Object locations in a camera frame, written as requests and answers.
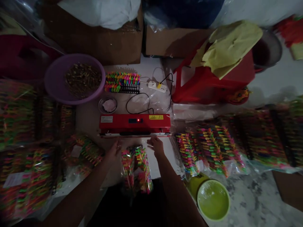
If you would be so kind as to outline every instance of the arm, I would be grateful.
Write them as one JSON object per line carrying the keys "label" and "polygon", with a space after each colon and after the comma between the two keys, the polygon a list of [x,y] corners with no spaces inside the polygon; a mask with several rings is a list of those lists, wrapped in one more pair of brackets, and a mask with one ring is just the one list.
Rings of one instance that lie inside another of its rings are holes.
{"label": "arm", "polygon": [[199,214],[197,206],[180,177],[175,173],[165,156],[163,142],[159,138],[152,137],[147,143],[151,145],[148,147],[155,151],[155,157],[158,161],[168,203],[171,209],[174,209],[175,214],[180,218],[182,225],[187,226],[188,220],[191,220],[191,226],[208,226]]}
{"label": "arm", "polygon": [[75,226],[83,219],[92,200],[100,187],[119,152],[118,141],[106,153],[103,161],[74,189],[41,223],[41,226]]}

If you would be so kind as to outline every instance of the metal bowl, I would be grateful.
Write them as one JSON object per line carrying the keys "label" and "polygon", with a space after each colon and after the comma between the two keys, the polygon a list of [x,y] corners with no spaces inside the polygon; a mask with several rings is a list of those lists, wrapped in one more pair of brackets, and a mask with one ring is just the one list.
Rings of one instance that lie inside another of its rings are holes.
{"label": "metal bowl", "polygon": [[[110,99],[112,99],[116,103],[116,108],[112,112],[107,112],[103,107],[103,103],[105,103],[107,100],[110,100]],[[117,110],[117,107],[118,107],[118,102],[113,96],[102,97],[98,104],[99,111],[103,114],[113,114]]]}
{"label": "metal bowl", "polygon": [[263,36],[252,48],[255,68],[269,68],[276,65],[282,57],[282,45],[270,30],[262,28]]}

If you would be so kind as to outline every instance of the forearm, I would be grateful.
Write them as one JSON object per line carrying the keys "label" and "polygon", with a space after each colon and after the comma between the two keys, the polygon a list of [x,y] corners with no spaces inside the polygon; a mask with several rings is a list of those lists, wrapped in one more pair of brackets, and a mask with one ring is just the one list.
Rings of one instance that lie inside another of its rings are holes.
{"label": "forearm", "polygon": [[110,169],[104,160],[48,215],[42,226],[78,226]]}
{"label": "forearm", "polygon": [[162,178],[163,188],[170,204],[176,215],[180,217],[182,224],[191,226],[208,226],[199,214],[197,207],[192,200],[189,192],[185,188],[180,177],[175,173],[170,162],[164,154],[156,156]]}

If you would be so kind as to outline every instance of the marble floor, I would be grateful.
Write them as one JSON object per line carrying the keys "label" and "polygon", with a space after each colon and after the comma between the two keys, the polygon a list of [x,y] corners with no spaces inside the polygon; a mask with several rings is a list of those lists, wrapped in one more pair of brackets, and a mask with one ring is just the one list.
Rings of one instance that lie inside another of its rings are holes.
{"label": "marble floor", "polygon": [[223,221],[207,221],[210,227],[303,226],[303,212],[281,200],[271,171],[216,179],[226,186],[231,204]]}

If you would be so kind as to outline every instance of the yellow cloth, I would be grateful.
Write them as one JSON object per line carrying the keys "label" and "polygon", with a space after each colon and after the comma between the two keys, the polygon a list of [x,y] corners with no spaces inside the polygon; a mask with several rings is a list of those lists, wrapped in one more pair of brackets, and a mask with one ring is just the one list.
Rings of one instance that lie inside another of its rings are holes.
{"label": "yellow cloth", "polygon": [[[247,20],[221,26],[197,50],[190,66],[208,66],[213,74],[222,79],[240,63],[262,35],[262,30]],[[212,45],[204,54],[207,42]]]}
{"label": "yellow cloth", "polygon": [[18,23],[2,10],[0,11],[0,24],[2,28],[0,35],[26,35]]}
{"label": "yellow cloth", "polygon": [[303,59],[303,43],[292,44],[290,50],[295,60]]}

